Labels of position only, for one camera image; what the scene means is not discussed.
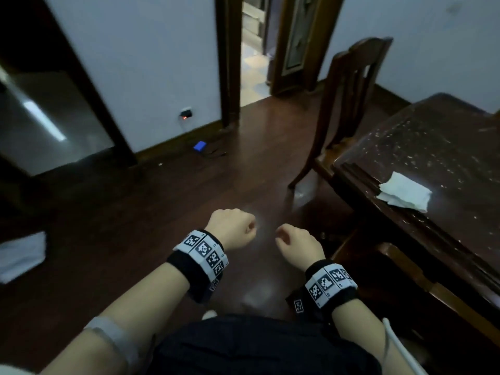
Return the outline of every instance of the fist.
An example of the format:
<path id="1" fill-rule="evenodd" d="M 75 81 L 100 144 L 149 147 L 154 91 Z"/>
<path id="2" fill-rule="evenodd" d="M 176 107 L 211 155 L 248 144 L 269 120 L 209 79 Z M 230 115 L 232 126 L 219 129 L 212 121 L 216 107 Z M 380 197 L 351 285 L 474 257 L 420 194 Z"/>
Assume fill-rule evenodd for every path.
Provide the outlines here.
<path id="1" fill-rule="evenodd" d="M 205 230 L 216 236 L 224 250 L 243 247 L 257 234 L 255 216 L 239 209 L 216 210 Z"/>
<path id="2" fill-rule="evenodd" d="M 323 247 L 307 230 L 286 223 L 276 230 L 276 234 L 279 251 L 298 269 L 305 271 L 318 260 L 325 259 Z"/>

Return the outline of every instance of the wooden table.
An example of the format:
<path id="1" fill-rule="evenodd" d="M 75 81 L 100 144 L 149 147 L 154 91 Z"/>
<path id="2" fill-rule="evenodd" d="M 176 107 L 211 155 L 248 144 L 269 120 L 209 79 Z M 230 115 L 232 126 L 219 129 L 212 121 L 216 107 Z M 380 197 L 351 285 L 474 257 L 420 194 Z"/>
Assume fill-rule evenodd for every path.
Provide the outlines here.
<path id="1" fill-rule="evenodd" d="M 499 124 L 459 99 L 435 94 L 392 116 L 346 151 L 333 165 L 332 181 L 348 203 L 382 217 L 408 239 L 409 247 L 426 253 L 422 269 L 448 278 L 455 294 L 497 326 Z M 375 198 L 378 185 L 393 171 L 433 192 L 427 214 Z"/>

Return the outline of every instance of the wooden floor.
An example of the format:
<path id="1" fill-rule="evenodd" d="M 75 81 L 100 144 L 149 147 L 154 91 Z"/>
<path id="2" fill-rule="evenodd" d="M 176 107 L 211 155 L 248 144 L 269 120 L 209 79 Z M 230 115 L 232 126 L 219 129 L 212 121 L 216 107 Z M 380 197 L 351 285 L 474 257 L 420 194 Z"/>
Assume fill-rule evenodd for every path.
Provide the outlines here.
<path id="1" fill-rule="evenodd" d="M 376 96 L 361 134 L 399 108 Z M 286 188 L 309 152 L 320 99 L 320 93 L 299 93 L 242 108 L 239 128 L 211 144 L 227 151 L 223 157 L 187 151 L 129 169 L 95 170 L 83 162 L 41 176 L 57 196 L 55 212 L 19 220 L 14 228 L 0 224 L 1 240 L 41 228 L 48 236 L 46 261 L 0 288 L 0 363 L 40 371 L 218 208 L 255 214 L 259 230 L 248 247 L 230 253 L 208 308 L 291 318 L 284 298 L 304 279 L 280 256 L 275 229 L 288 222 L 319 238 L 346 234 L 355 221 L 316 174 L 299 183 L 295 195 Z M 334 120 L 338 112 L 335 107 Z M 204 310 L 185 299 L 170 329 L 199 320 Z"/>

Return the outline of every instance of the white paper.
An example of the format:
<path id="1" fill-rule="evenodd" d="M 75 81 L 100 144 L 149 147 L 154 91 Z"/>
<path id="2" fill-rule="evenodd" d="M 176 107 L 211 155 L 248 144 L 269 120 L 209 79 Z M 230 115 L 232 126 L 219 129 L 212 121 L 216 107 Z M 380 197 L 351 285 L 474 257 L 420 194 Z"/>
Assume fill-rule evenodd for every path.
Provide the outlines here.
<path id="1" fill-rule="evenodd" d="M 45 260 L 45 232 L 0 245 L 0 282 L 8 283 Z"/>
<path id="2" fill-rule="evenodd" d="M 399 172 L 393 172 L 387 183 L 379 186 L 379 200 L 400 208 L 410 208 L 427 213 L 427 205 L 432 192 Z"/>

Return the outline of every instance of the white wall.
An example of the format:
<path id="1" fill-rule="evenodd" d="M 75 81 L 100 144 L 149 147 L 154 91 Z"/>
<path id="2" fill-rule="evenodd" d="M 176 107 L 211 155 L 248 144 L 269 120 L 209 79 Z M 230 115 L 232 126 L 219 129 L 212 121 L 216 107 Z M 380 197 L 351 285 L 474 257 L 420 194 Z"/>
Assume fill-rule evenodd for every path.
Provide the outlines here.
<path id="1" fill-rule="evenodd" d="M 214 0 L 46 1 L 134 152 L 221 118 Z"/>
<path id="2" fill-rule="evenodd" d="M 394 37 L 377 83 L 415 102 L 447 92 L 500 109 L 500 0 L 345 0 L 319 80 L 332 57 L 368 37 Z"/>

